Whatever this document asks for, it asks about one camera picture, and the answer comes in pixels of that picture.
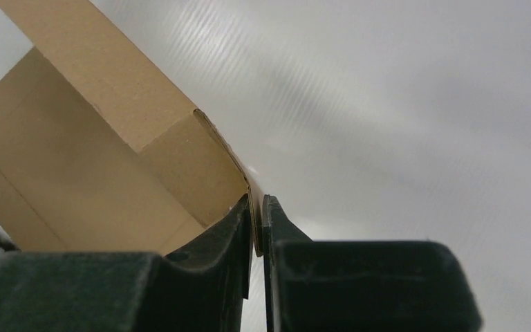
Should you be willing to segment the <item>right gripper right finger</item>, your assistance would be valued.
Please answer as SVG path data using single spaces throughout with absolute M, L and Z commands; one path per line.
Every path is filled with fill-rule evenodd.
M 269 331 L 479 331 L 453 252 L 434 241 L 315 241 L 262 205 Z

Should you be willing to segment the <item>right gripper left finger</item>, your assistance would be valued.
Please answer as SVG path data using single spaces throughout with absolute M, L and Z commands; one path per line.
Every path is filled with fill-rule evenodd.
M 0 331 L 238 331 L 251 225 L 243 196 L 179 249 L 0 254 Z

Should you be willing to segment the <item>brown cardboard box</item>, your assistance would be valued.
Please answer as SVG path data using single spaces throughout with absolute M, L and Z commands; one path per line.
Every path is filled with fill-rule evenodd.
M 0 225 L 27 251 L 168 254 L 250 196 L 207 116 L 90 1 L 0 1 Z

